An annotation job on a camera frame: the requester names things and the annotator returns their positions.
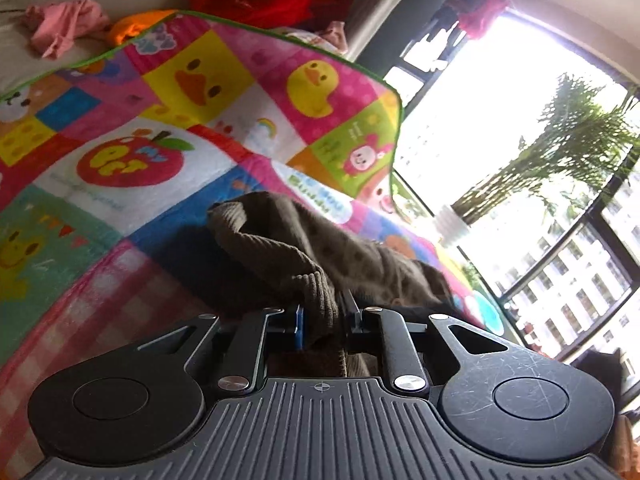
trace apple cartoon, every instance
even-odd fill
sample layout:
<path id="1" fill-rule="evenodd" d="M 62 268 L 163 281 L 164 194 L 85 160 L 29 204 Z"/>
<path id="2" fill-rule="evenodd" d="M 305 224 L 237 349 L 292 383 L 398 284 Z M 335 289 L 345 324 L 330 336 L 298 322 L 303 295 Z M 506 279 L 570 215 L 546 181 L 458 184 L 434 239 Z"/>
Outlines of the apple cartoon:
<path id="1" fill-rule="evenodd" d="M 104 142 L 78 162 L 78 176 L 88 184 L 106 187 L 142 187 L 160 184 L 177 175 L 184 164 L 182 152 L 190 143 L 171 132 L 139 128 L 131 137 Z"/>

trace wall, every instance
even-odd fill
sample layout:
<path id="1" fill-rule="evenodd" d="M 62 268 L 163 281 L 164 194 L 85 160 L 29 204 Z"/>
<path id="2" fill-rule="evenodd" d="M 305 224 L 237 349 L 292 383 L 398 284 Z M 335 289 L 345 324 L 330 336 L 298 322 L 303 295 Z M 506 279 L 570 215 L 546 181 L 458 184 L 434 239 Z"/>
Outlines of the wall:
<path id="1" fill-rule="evenodd" d="M 640 84 L 640 49 L 576 12 L 549 0 L 511 0 L 515 14 L 573 41 Z"/>

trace ridged black plate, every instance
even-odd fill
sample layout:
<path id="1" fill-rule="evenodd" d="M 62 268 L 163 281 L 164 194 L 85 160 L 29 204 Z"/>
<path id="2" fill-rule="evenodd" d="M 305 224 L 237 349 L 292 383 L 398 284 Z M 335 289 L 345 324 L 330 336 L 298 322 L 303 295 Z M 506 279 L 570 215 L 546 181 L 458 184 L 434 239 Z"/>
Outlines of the ridged black plate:
<path id="1" fill-rule="evenodd" d="M 45 460 L 31 480 L 613 480 L 585 456 L 549 466 L 493 460 L 443 427 L 430 403 L 375 378 L 269 378 L 221 400 L 186 444 L 146 463 L 98 468 Z"/>

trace green leaves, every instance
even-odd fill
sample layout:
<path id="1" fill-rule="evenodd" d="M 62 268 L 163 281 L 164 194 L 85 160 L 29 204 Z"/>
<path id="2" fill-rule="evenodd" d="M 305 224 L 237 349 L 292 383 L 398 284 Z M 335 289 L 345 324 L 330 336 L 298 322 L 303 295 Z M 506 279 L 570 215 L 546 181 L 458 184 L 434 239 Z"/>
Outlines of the green leaves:
<path id="1" fill-rule="evenodd" d="M 163 148 L 169 148 L 170 150 L 180 150 L 181 152 L 190 152 L 195 149 L 186 140 L 176 139 L 175 137 L 165 137 L 163 139 L 155 140 L 154 144 L 162 146 Z"/>
<path id="2" fill-rule="evenodd" d="M 472 224 L 523 190 L 541 198 L 551 211 L 556 207 L 540 189 L 555 176 L 570 177 L 599 193 L 619 170 L 628 150 L 640 147 L 639 131 L 625 117 L 638 102 L 633 93 L 627 93 L 613 110 L 605 110 L 595 101 L 601 90 L 583 78 L 562 74 L 553 100 L 542 110 L 542 134 L 529 145 L 520 137 L 517 158 L 452 204 L 460 218 Z M 582 202 L 584 199 L 572 203 L 571 214 Z"/>

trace screw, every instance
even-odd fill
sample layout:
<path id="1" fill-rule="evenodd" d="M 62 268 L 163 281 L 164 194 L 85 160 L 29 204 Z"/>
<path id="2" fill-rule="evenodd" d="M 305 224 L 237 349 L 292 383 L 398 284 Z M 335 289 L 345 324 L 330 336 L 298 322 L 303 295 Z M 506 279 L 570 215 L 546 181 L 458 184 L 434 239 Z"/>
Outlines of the screw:
<path id="1" fill-rule="evenodd" d="M 421 390 L 426 386 L 426 381 L 417 375 L 401 375 L 394 380 L 394 386 L 399 390 L 406 392 L 414 392 Z"/>
<path id="2" fill-rule="evenodd" d="M 240 375 L 228 375 L 218 380 L 218 387 L 228 392 L 240 392 L 249 386 L 249 379 Z"/>

